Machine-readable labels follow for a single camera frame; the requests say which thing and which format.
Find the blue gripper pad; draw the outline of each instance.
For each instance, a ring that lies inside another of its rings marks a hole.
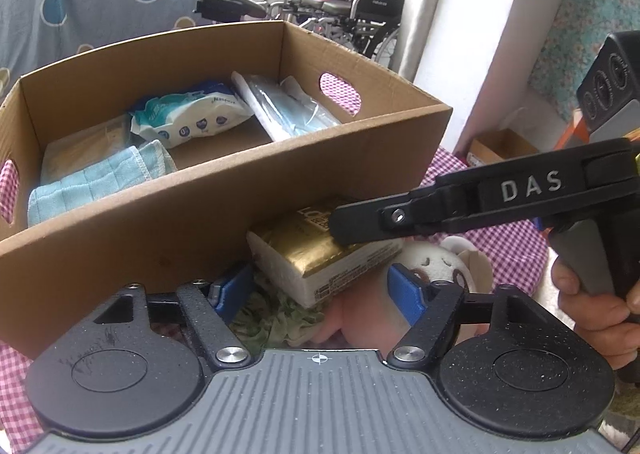
[[[410,326],[427,310],[417,277],[401,264],[392,264],[386,274],[386,289]]]
[[[213,309],[225,324],[230,324],[254,291],[254,270],[251,264],[243,262],[227,272],[223,279],[214,283],[220,285],[220,293]]]

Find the gold foil wrapper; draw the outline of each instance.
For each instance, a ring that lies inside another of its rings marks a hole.
[[[352,202],[329,198],[257,225],[251,231],[288,260],[301,277],[309,277],[364,246],[340,246],[329,233],[329,215],[340,205]]]

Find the wheelchair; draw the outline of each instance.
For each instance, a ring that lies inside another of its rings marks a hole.
[[[404,0],[289,0],[277,16],[388,67],[403,7]]]

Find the human hand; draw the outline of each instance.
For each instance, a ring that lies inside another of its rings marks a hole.
[[[631,313],[640,314],[640,280],[625,301],[611,294],[591,296],[581,291],[577,275],[559,259],[551,268],[551,279],[560,291],[558,307],[574,320],[574,331],[613,369],[636,359],[640,325],[625,320]]]

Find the metal bolt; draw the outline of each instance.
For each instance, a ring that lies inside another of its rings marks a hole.
[[[404,221],[404,210],[403,209],[395,209],[394,213],[391,214],[391,220],[396,225],[399,225],[400,223],[402,223]]]
[[[394,351],[394,356],[401,362],[418,362],[422,360],[426,354],[422,349],[415,346],[401,346]]]
[[[249,353],[246,349],[230,346],[228,348],[222,348],[216,353],[216,358],[220,362],[225,364],[237,364],[246,360],[249,357]]]

